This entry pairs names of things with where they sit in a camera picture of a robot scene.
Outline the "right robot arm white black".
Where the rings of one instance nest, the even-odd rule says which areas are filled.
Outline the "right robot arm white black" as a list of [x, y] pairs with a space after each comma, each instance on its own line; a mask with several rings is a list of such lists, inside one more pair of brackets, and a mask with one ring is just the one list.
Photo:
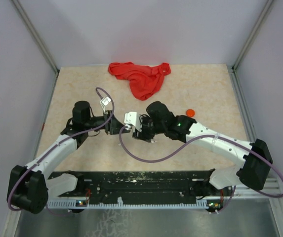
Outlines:
[[160, 101], [153, 102], [146, 114], [125, 114], [124, 123], [134, 127], [133, 138], [151, 142], [155, 135], [163, 134], [171, 140], [194, 144], [221, 155], [233, 165], [213, 169], [204, 182], [204, 191], [213, 196], [222, 188], [243, 184], [255, 191], [264, 188], [273, 163], [267, 144], [234, 139], [207, 128], [193, 118], [174, 115]]

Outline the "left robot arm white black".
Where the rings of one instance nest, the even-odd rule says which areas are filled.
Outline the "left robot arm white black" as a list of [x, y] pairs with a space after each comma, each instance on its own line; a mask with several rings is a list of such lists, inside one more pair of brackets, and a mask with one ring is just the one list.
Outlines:
[[95, 117], [87, 101], [76, 102], [72, 118], [57, 140], [30, 163], [12, 169], [6, 198], [9, 209], [38, 214], [52, 198], [68, 192], [82, 195], [86, 190], [83, 174], [66, 171], [51, 178], [52, 172], [84, 143], [89, 132], [104, 130], [109, 135], [117, 135], [123, 127], [113, 111], [104, 111], [102, 116]]

